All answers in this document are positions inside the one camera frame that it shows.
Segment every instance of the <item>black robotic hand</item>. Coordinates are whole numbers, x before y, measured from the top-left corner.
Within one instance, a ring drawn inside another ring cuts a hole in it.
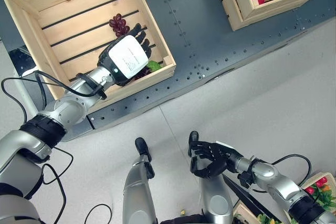
[[[200,178],[216,177],[226,169],[236,173],[235,163],[238,158],[242,157],[230,146],[199,141],[197,131],[190,133],[188,155],[191,157],[190,171]],[[197,162],[200,159],[208,159],[211,163],[203,169],[197,169]]]
[[[141,25],[136,24],[126,35],[114,40],[104,49],[97,66],[109,70],[115,84],[126,85],[147,65],[151,56],[150,42],[148,39],[144,40],[145,37],[146,33],[141,31]]]

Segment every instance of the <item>metal table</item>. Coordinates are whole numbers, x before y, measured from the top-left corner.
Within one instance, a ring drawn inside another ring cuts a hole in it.
[[[88,115],[69,139],[114,126],[185,94],[291,43],[336,15],[336,0],[310,0],[233,32],[221,0],[146,1],[176,61],[174,76]],[[38,86],[27,87],[39,108]]]

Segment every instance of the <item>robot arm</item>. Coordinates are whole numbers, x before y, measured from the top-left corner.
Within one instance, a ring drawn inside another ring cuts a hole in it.
[[[43,182],[36,165],[49,160],[51,150],[88,110],[106,98],[104,90],[126,85],[148,63],[151,49],[137,24],[127,36],[111,43],[99,56],[98,67],[78,80],[62,98],[40,111],[0,140],[0,223],[42,223],[28,201]]]
[[[279,206],[300,224],[336,223],[336,217],[332,213],[315,203],[314,199],[290,178],[280,174],[274,165],[257,158],[246,159],[233,147],[219,142],[190,141],[189,153],[191,152],[194,153],[191,172],[196,176],[213,178],[227,169],[232,173],[238,173],[242,186],[249,188],[251,184],[257,184],[268,192]],[[211,163],[205,168],[198,169],[199,158],[208,159]]]

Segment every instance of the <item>gray floor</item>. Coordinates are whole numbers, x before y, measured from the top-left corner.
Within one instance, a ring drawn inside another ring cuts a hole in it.
[[[188,171],[186,156],[191,130],[198,130],[201,140],[233,145],[246,157],[256,155],[271,162],[300,153],[311,159],[314,173],[334,173],[335,41],[333,19],[291,45],[137,118],[59,144],[75,156],[62,177],[68,202],[60,223],[83,223],[90,208],[99,203],[113,206],[112,223],[122,223],[123,183],[137,156],[133,142],[138,136],[146,139],[153,155],[156,176],[150,186],[159,221],[179,216],[181,209],[187,214],[200,212],[197,180]],[[12,76],[2,45],[0,54],[0,77]],[[9,90],[18,95],[15,87]],[[22,115],[2,94],[0,99],[3,136],[20,125]],[[54,151],[50,163],[60,172],[68,161]],[[295,181],[307,169],[296,159],[278,167]],[[256,197],[283,218],[268,195]],[[33,202],[42,220],[53,222],[62,203],[57,185],[43,186]],[[101,208],[88,223],[107,223],[107,219],[108,211]]]

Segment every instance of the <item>red grapes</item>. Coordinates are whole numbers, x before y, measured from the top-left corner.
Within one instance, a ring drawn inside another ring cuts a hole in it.
[[[130,27],[126,25],[126,20],[122,18],[120,13],[110,19],[109,24],[117,37],[125,35],[130,31]]]

